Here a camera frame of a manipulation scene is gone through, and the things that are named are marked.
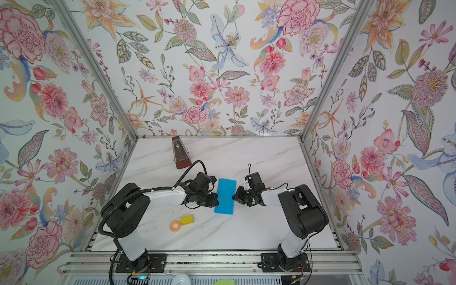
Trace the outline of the blue square paper sheet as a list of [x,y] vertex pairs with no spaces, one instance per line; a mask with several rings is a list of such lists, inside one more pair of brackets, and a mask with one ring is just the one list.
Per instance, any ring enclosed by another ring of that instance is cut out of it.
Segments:
[[218,205],[215,206],[214,212],[217,214],[232,215],[235,202],[232,197],[236,194],[236,181],[220,179],[218,181],[217,194]]

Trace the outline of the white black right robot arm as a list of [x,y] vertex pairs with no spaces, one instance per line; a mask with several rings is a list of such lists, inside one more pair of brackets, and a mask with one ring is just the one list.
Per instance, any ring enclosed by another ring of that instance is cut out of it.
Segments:
[[232,199],[248,207],[276,206],[283,210],[289,233],[278,246],[278,255],[285,261],[297,259],[309,239],[329,222],[326,211],[307,185],[289,188],[284,183],[266,187],[257,172],[245,177],[244,185],[238,187]]

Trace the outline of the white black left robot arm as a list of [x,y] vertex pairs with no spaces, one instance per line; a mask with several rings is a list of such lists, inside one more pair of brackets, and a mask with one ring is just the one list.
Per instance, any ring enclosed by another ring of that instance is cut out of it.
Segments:
[[203,172],[194,179],[179,180],[174,186],[140,188],[135,183],[124,186],[101,211],[98,233],[110,237],[128,261],[136,262],[148,254],[137,231],[149,209],[165,205],[194,203],[197,207],[214,208],[219,205],[213,192],[216,177]]

